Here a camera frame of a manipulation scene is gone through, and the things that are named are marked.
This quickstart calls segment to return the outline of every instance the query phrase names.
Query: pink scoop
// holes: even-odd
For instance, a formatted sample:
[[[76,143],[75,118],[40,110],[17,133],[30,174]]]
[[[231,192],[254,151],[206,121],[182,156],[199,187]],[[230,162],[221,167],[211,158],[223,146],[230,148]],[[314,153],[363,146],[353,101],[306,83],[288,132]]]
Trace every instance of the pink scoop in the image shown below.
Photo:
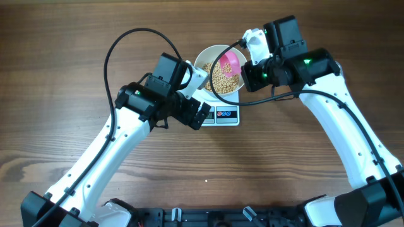
[[[231,73],[225,73],[223,71],[224,75],[227,78],[231,78],[232,76],[241,73],[239,58],[231,50],[226,52],[226,54],[223,55],[219,59],[219,63],[220,63],[220,67],[222,68],[222,71],[223,71],[223,67],[225,66],[226,63],[230,64],[230,67],[232,68],[232,72]]]

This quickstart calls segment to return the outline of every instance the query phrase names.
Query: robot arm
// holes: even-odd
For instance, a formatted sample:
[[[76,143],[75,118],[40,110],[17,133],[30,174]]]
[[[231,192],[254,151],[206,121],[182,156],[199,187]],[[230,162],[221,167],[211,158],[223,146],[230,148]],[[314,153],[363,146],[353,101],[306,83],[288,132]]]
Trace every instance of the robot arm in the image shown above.
[[[113,216],[112,219],[108,217],[110,215],[105,216],[105,214],[101,215],[101,218],[99,217],[100,212],[96,211],[95,206],[101,193],[126,156],[149,135],[159,120],[172,116],[195,130],[201,127],[210,106],[204,103],[198,110],[201,104],[192,98],[192,95],[197,89],[204,87],[207,79],[208,73],[192,66],[189,61],[184,62],[168,54],[162,54],[155,72],[147,77],[145,86],[139,83],[123,86],[116,100],[114,137],[91,170],[61,203],[58,212],[76,214],[74,218],[84,223],[99,218],[97,223],[101,226],[110,226],[111,221],[127,224],[131,217],[130,214],[122,216],[122,213],[119,212],[120,215]],[[73,182],[98,154],[107,139],[110,126],[111,116],[81,158],[65,176],[48,189],[45,194],[45,197],[49,199],[48,205],[55,204],[68,191]],[[26,221],[29,219],[27,217],[33,214],[39,215],[41,209],[44,209],[47,204],[32,211],[27,207],[33,207],[33,202],[27,198],[21,205],[21,212],[24,226],[32,226],[36,219]],[[111,211],[121,208],[115,205]],[[49,218],[48,221],[53,221],[52,224],[55,224],[55,220],[52,218]]]
[[[248,30],[241,45],[249,49],[252,59],[242,66],[242,77],[248,91],[254,92],[270,84],[289,85],[295,93],[322,91],[341,100],[364,126],[402,194],[404,178],[400,162],[381,144],[366,122],[347,90],[342,70],[331,55],[324,49],[308,52],[294,16],[265,24],[263,31]],[[391,182],[385,177],[357,122],[326,96],[301,93],[296,97],[323,126],[342,160],[350,185],[355,189],[338,197],[322,197],[305,204],[311,224],[379,226],[400,216]]]

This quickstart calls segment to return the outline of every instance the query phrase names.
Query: wood grain surface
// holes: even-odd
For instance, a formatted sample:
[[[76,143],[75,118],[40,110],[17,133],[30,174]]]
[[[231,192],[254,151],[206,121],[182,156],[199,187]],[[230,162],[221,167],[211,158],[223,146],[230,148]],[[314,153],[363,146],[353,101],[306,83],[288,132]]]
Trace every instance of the wood grain surface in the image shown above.
[[[309,48],[324,47],[341,63],[356,104],[403,161],[403,7],[351,0],[0,6],[0,226],[21,226],[27,193],[43,194],[101,130],[109,116],[105,55],[136,27],[164,33],[194,61],[211,45],[232,44],[247,29],[296,15]],[[152,72],[162,52],[174,54],[151,33],[122,40],[109,65],[114,98],[122,85]],[[241,89],[240,96],[269,94]],[[194,131],[174,119],[169,125],[126,158],[100,204],[117,197],[134,207],[291,205],[350,191],[338,154],[300,100],[242,107],[238,127]]]

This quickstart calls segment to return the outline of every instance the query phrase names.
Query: black clamp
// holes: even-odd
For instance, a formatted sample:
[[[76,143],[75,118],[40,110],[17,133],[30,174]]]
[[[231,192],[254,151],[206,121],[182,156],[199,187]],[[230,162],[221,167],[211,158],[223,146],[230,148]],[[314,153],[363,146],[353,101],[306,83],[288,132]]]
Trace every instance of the black clamp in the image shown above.
[[[70,188],[69,188],[69,187],[66,187],[63,192],[64,192],[64,193],[67,193],[67,194],[69,194],[69,195],[71,195],[71,196],[74,196],[74,194],[76,193],[75,190],[70,191]]]
[[[209,111],[210,111],[210,105],[203,103],[201,110],[198,111],[198,113],[196,114],[194,120],[190,123],[190,127],[192,129],[198,130],[201,128],[203,122],[205,121],[205,118],[208,116]]]

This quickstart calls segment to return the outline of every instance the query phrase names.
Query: green led light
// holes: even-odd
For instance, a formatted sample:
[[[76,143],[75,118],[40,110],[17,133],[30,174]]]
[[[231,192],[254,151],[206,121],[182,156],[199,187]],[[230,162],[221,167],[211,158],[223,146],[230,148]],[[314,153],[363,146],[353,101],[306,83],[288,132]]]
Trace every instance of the green led light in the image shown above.
[[[311,62],[311,59],[304,59],[304,64],[309,64]]]

